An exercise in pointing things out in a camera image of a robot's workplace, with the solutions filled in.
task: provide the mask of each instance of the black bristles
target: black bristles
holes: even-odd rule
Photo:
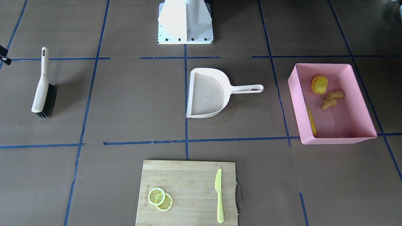
[[[47,89],[45,105],[43,106],[43,110],[41,112],[36,113],[39,118],[46,119],[50,117],[54,103],[56,101],[56,87],[52,84],[49,84],[49,88]]]

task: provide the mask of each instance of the wooden cutting board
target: wooden cutting board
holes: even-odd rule
[[[215,176],[222,168],[222,200],[225,221],[216,220]],[[148,193],[160,187],[173,198],[170,210],[160,212],[148,203]],[[236,165],[234,162],[145,160],[136,226],[237,226]]]

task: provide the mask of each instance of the pink bin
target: pink bin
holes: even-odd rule
[[[328,79],[325,94],[315,94],[310,85],[314,76]],[[359,85],[349,64],[296,64],[288,79],[300,139],[303,144],[355,144],[377,137]],[[342,90],[345,97],[326,110],[322,100],[329,92]],[[313,136],[305,103],[317,129]]]

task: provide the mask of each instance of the knife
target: knife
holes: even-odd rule
[[[215,190],[218,192],[218,208],[216,212],[216,220],[219,223],[223,223],[225,220],[224,216],[224,206],[222,203],[222,169],[219,168],[218,172],[216,172],[215,177]]]

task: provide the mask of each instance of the ginger root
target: ginger root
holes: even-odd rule
[[[330,100],[324,99],[322,101],[321,109],[325,110],[325,109],[327,109],[329,107],[332,107],[332,106],[335,106],[335,105],[336,105],[336,99],[335,98],[330,99]]]
[[[342,99],[345,97],[345,93],[341,90],[337,90],[335,92],[329,92],[326,99],[331,100],[331,99]]]

